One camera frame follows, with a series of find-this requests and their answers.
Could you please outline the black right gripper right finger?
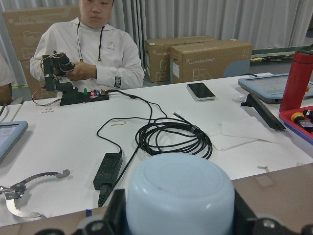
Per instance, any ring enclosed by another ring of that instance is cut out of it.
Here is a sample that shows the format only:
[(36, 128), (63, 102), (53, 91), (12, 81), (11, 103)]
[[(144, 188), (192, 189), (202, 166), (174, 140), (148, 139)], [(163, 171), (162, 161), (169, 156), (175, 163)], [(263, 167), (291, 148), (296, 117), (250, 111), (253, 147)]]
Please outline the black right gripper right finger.
[(313, 225), (305, 225), (296, 233), (280, 224), (275, 219), (257, 218), (241, 195), (235, 190), (233, 235), (312, 235)]

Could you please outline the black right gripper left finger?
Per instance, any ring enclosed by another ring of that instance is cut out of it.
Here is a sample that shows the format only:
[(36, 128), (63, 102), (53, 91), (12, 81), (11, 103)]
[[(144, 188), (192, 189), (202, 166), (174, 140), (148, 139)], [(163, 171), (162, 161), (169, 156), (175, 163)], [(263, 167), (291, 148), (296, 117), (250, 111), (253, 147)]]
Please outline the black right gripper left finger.
[(123, 235), (126, 229), (126, 193), (124, 189), (113, 192), (103, 216), (95, 215), (79, 223), (73, 235)]

